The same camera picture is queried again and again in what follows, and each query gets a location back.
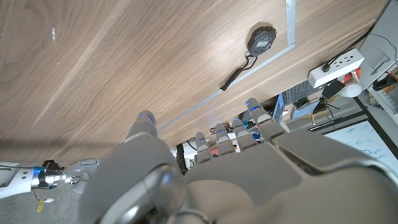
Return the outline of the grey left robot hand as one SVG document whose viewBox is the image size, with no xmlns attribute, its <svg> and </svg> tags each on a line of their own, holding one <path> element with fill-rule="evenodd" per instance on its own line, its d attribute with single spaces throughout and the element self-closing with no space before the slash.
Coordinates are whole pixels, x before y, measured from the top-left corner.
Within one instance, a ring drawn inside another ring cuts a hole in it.
<svg viewBox="0 0 398 224">
<path fill-rule="evenodd" d="M 396 223 L 397 176 L 379 160 L 311 131 L 288 133 L 260 103 L 247 108 L 265 141 L 223 125 L 213 157 L 197 133 L 197 163 L 182 173 L 141 111 L 126 140 L 90 174 L 79 223 Z"/>
</svg>

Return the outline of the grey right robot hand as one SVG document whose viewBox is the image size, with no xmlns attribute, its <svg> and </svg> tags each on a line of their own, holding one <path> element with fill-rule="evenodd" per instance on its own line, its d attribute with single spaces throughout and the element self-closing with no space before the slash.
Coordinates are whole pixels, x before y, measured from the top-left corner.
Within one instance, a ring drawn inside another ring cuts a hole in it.
<svg viewBox="0 0 398 224">
<path fill-rule="evenodd" d="M 76 194 L 82 194 L 90 177 L 103 162 L 102 159 L 83 159 L 67 165 L 65 170 L 65 183 L 72 185 Z"/>
</svg>

